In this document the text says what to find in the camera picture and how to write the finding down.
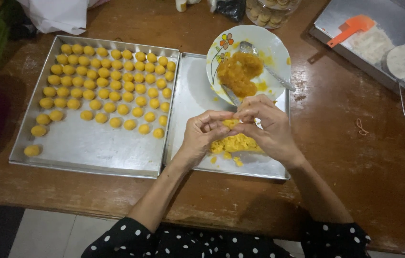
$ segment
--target white plate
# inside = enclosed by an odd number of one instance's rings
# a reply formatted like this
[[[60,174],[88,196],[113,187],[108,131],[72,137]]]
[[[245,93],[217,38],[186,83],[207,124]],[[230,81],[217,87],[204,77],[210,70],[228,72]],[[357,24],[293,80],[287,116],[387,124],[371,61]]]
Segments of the white plate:
[[[267,29],[255,25],[239,25],[221,33],[212,43],[207,53],[206,71],[213,90],[226,102],[233,104],[223,91],[217,78],[217,68],[220,62],[240,51],[239,43],[247,41],[256,46],[259,57],[273,71],[290,80],[291,60],[287,48],[280,38]],[[257,94],[264,93],[271,100],[277,99],[285,88],[268,71],[263,69],[260,76],[251,80],[254,83],[266,82],[268,86],[265,91],[257,91]]]

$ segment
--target orange spatula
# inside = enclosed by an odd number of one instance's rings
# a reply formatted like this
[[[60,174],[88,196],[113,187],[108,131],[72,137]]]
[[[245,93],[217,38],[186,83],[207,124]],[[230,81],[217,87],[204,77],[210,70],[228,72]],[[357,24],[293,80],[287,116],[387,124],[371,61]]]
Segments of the orange spatula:
[[[327,45],[331,48],[336,46],[337,44],[343,42],[348,37],[352,36],[355,32],[361,31],[368,31],[374,26],[374,21],[366,15],[357,15],[355,17],[349,18],[346,22],[341,25],[339,28],[342,32],[330,40]]]

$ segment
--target tiled floor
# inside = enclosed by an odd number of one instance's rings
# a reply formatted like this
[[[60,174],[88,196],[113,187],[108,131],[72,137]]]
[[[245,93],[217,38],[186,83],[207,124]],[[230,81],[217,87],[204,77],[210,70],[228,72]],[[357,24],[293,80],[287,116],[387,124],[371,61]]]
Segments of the tiled floor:
[[[27,209],[21,220],[9,258],[79,258],[85,248],[109,230],[116,220]],[[301,244],[275,239],[292,255],[304,258]],[[369,251],[373,258],[405,258],[405,255]]]

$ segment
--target polka dot shirt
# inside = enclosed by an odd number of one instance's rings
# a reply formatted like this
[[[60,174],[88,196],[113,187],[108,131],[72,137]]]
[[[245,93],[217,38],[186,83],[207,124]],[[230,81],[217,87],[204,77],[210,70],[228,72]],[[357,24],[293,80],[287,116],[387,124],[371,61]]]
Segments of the polka dot shirt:
[[[356,223],[311,221],[303,229],[301,245],[306,257],[369,257],[366,245],[371,238]],[[81,257],[290,258],[293,255],[267,237],[169,225],[161,225],[152,234],[136,220],[124,218],[90,244]]]

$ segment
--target wooden table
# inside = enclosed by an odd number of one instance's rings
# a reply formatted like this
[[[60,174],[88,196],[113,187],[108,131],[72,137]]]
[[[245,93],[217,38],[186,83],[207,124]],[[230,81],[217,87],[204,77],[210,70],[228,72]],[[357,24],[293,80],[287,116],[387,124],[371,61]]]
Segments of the wooden table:
[[[288,48],[291,119],[300,148],[369,233],[371,249],[405,252],[405,118],[400,99],[307,34],[326,0],[304,0],[290,21],[274,30]],[[88,12],[89,38],[178,48],[206,54],[235,26],[203,1],[185,13],[167,1],[113,0]],[[18,128],[54,35],[9,43],[0,67],[0,91],[11,114],[0,140],[0,204],[121,218],[152,184],[136,179],[8,164]],[[314,64],[308,59],[321,58]],[[360,118],[369,132],[361,136]],[[293,180],[195,171],[165,221],[297,240],[305,219]]]

